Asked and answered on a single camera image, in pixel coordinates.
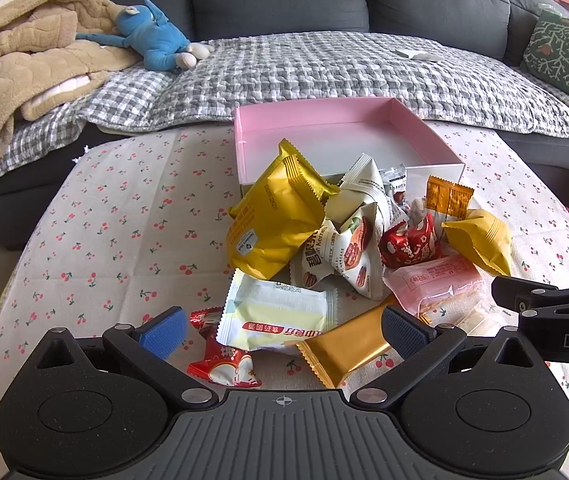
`cherry pattern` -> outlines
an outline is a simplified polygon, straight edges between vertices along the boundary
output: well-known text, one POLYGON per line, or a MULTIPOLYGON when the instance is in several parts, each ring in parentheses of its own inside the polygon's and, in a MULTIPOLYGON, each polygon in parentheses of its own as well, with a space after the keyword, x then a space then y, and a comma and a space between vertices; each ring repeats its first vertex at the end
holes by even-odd
MULTIPOLYGON (((512 274, 568 288, 569 216, 535 174, 491 130, 430 126, 466 160, 461 182, 476 190, 472 207, 493 211, 510 228, 512 274)), ((100 336, 117 322, 139 326, 174 304, 190 313, 224 301, 233 275, 224 243, 228 208, 242 196, 234 150, 232 128, 214 124, 116 140, 80 158, 0 305, 0 398, 6 378, 49 328, 100 336)), ((346 287, 338 302, 349 316, 375 304, 346 287)), ((455 322, 461 313, 439 305, 428 315, 436 324, 455 322)), ((195 332, 181 348, 170 358, 174 366, 186 370, 202 359, 195 332)), ((401 361, 393 350, 376 357, 341 384, 345 395, 401 361)), ((254 365, 266 389, 318 387, 301 358, 260 352, 254 365)), ((549 369, 569 396, 569 365, 549 369)), ((562 472, 569 476, 569 454, 562 472)), ((0 478, 4 473, 0 460, 0 478)))

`cardboard box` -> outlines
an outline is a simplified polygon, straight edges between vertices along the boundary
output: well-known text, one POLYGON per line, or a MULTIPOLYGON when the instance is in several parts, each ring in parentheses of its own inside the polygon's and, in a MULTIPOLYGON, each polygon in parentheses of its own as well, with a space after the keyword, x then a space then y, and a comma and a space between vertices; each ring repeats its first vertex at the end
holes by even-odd
POLYGON ((407 197, 424 196, 429 175, 458 182, 465 164, 400 101, 349 97, 282 101, 236 108, 235 141, 242 193, 260 177, 288 139, 337 184, 361 153, 380 170, 407 167, 407 197))

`red candy wrapper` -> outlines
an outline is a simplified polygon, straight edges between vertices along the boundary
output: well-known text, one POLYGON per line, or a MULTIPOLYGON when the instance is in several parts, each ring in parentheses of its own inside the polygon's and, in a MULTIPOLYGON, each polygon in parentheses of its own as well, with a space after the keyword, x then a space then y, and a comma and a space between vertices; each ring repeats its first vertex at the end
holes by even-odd
POLYGON ((440 242, 434 231, 434 218, 427 213, 415 227, 408 228, 407 222, 389 229, 378 244, 383 264, 398 269, 441 256, 440 242))
POLYGON ((191 363, 186 372, 222 386, 258 388, 262 385, 262 381, 257 381, 255 378, 251 355, 244 350, 221 345, 215 340, 222 310, 221 306, 216 306, 196 310, 189 316, 189 321, 204 337, 206 343, 204 359, 191 363))

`cherry print tablecloth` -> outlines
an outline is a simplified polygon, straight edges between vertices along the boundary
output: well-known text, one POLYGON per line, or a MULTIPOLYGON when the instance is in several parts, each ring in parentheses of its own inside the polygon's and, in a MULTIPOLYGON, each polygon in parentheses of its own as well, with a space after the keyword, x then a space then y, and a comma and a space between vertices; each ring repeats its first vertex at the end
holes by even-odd
MULTIPOLYGON (((492 130, 431 125, 467 163, 462 182, 476 190, 472 206, 511 228, 514 276, 569 287, 569 216, 551 192, 492 130)), ((139 325, 175 304, 188 312, 223 304, 232 275, 226 210, 239 199, 229 124, 90 150, 40 220, 0 303, 0 398, 53 326, 99 336, 116 322, 139 325)), ((340 283, 340 320, 370 306, 340 283)), ((455 322, 465 308, 451 302, 429 315, 455 322)), ((517 321, 489 308, 501 324, 517 321)), ((190 330, 169 361, 185 370, 203 351, 204 340, 190 330)), ((400 361, 393 351, 379 357, 343 383, 345 394, 400 361)), ((569 396, 569 365, 550 366, 569 396)), ((302 358, 255 352, 254 369, 265 388, 322 387, 302 358)), ((569 476, 569 455, 562 470, 569 476)), ((0 456, 0 478, 5 471, 0 456)))

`stuffed animal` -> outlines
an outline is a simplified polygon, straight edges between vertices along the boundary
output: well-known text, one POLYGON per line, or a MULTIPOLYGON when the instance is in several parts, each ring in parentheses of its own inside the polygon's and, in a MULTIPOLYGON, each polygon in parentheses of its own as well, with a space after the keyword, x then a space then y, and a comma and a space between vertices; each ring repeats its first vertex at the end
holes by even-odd
POLYGON ((116 25, 123 36, 77 33, 76 39, 123 48, 130 46, 144 57, 147 70, 171 70, 177 66, 187 70, 196 66, 198 60, 210 56, 213 46, 189 43, 151 0, 144 2, 145 5, 125 7, 118 14, 116 25))

